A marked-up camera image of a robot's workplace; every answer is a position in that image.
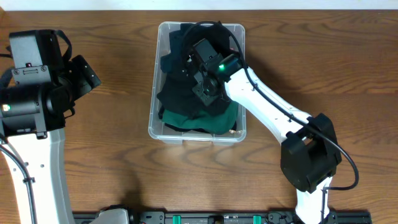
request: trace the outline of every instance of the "white storage bin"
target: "white storage bin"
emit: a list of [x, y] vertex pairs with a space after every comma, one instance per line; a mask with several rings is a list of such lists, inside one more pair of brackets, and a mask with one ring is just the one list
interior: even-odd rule
[[[169, 144], [182, 144], [182, 141], [211, 141], [216, 145], [232, 145], [236, 142], [242, 141], [246, 137], [246, 109], [239, 105], [238, 117], [236, 119], [236, 133], [226, 133], [222, 135], [218, 134], [205, 134], [198, 133], [196, 131], [189, 131], [181, 133], [174, 131], [164, 125], [159, 119], [158, 112], [162, 107], [160, 101], [156, 98], [156, 95], [162, 90], [164, 81], [166, 79], [166, 73], [163, 73], [160, 69], [160, 58], [170, 53], [170, 42], [169, 33], [180, 30], [180, 24], [182, 22], [163, 22], [159, 26], [159, 32], [157, 34], [157, 48], [156, 48], [156, 59], [155, 59], [155, 72], [154, 72], [154, 84], [152, 86], [152, 99], [150, 104], [150, 115], [148, 132], [149, 135], [154, 139], [162, 140], [164, 143]], [[244, 52], [244, 27], [241, 24], [223, 24], [227, 27], [236, 37], [241, 45], [242, 51]], [[236, 49], [236, 44], [232, 38], [229, 38], [230, 46]]]

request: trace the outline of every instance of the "white wall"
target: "white wall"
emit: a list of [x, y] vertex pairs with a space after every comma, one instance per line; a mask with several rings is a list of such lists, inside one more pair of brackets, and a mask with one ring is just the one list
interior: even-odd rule
[[398, 9], [397, 0], [0, 0], [5, 11]]

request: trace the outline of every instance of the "wooden table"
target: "wooden table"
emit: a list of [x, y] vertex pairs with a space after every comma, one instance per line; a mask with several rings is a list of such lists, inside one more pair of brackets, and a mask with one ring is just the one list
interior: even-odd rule
[[[73, 211], [116, 203], [170, 211], [294, 208], [280, 171], [280, 146], [248, 113], [246, 139], [167, 145], [147, 132], [157, 28], [163, 21], [223, 21], [246, 28], [248, 64], [287, 101], [327, 114], [360, 171], [357, 188], [331, 192], [338, 210], [369, 210], [375, 223], [398, 218], [398, 12], [91, 11], [5, 12], [8, 33], [61, 29], [103, 84], [67, 120], [65, 168]], [[0, 70], [13, 63], [0, 59]], [[348, 185], [344, 160], [332, 184]], [[0, 223], [18, 223], [11, 176], [0, 161]]]

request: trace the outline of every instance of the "green led indicator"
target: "green led indicator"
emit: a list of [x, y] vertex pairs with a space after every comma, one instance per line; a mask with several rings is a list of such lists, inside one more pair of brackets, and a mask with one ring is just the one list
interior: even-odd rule
[[11, 106], [10, 105], [2, 105], [2, 110], [9, 111], [9, 110], [11, 110]]

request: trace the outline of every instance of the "green cloth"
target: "green cloth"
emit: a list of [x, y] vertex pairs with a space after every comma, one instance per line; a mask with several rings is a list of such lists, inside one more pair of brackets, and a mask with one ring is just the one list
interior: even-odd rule
[[213, 134], [227, 133], [235, 124], [238, 116], [239, 104], [231, 102], [225, 112], [218, 116], [210, 116], [206, 111], [199, 111], [193, 119], [164, 110], [162, 121], [183, 129], [199, 129]]

